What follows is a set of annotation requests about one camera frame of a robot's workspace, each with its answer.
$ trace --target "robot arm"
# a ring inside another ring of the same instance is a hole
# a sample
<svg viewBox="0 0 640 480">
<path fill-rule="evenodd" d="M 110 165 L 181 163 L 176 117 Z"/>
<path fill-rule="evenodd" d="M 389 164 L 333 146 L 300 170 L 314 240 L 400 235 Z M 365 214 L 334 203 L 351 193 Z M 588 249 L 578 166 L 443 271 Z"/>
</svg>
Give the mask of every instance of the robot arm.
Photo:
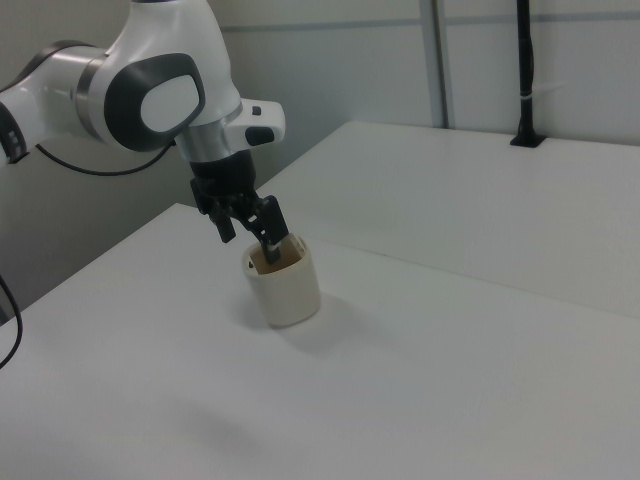
<svg viewBox="0 0 640 480">
<path fill-rule="evenodd" d="M 288 230 L 276 199 L 255 192 L 249 150 L 284 133 L 279 104 L 240 98 L 206 0 L 132 0 L 111 48 L 58 42 L 0 92 L 0 155 L 10 163 L 62 135 L 140 152 L 175 140 L 200 212 L 224 242 L 239 220 L 270 262 Z"/>
</svg>

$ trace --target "white wall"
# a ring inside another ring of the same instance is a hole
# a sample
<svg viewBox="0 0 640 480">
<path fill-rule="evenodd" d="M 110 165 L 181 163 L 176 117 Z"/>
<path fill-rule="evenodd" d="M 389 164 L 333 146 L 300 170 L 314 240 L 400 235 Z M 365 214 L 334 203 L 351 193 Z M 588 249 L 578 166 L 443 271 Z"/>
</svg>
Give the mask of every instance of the white wall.
<svg viewBox="0 0 640 480">
<path fill-rule="evenodd" d="M 212 0 L 242 96 L 280 102 L 259 183 L 350 120 L 434 125 L 418 0 Z"/>
<path fill-rule="evenodd" d="M 640 3 L 532 1 L 536 129 L 640 145 Z M 516 2 L 444 0 L 452 127 L 515 133 Z"/>
<path fill-rule="evenodd" d="M 128 11 L 127 0 L 3 1 L 0 84 L 56 40 L 109 46 Z M 72 139 L 47 146 L 94 169 L 130 168 L 150 158 Z M 27 307 L 175 202 L 191 202 L 190 178 L 176 151 L 150 170 L 120 179 L 76 174 L 38 152 L 1 169 L 0 273 L 19 305 Z"/>
</svg>

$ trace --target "white cup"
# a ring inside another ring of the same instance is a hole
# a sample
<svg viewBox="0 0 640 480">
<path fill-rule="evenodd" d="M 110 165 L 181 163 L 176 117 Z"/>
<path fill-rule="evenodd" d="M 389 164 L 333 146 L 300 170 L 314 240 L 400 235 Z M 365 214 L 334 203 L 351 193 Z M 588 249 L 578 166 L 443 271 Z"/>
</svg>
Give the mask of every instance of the white cup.
<svg viewBox="0 0 640 480">
<path fill-rule="evenodd" d="M 320 287 L 311 253 L 304 241 L 289 234 L 280 245 L 281 258 L 270 265 L 260 244 L 242 256 L 242 267 L 267 322 L 287 327 L 320 309 Z"/>
</svg>

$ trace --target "white tabletop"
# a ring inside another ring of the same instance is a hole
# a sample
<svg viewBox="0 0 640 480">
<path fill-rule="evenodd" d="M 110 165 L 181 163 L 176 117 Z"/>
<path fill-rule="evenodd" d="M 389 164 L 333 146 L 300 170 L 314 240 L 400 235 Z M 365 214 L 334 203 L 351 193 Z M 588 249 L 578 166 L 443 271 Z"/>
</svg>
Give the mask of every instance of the white tabletop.
<svg viewBox="0 0 640 480">
<path fill-rule="evenodd" d="M 310 239 L 271 330 L 249 243 L 174 206 L 28 308 L 0 478 L 637 478 L 637 320 Z"/>
<path fill-rule="evenodd" d="M 267 185 L 330 242 L 640 318 L 640 148 L 351 122 Z"/>
</svg>

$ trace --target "black button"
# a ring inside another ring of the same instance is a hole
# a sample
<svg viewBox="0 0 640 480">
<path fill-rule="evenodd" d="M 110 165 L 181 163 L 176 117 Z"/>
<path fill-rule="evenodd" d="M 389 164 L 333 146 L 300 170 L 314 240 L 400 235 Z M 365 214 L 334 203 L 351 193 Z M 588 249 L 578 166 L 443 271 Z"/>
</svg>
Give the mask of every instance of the black button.
<svg viewBox="0 0 640 480">
<path fill-rule="evenodd" d="M 269 127 L 249 127 L 245 133 L 247 142 L 252 147 L 263 145 L 265 143 L 271 143 L 276 139 L 276 136 Z"/>
</svg>

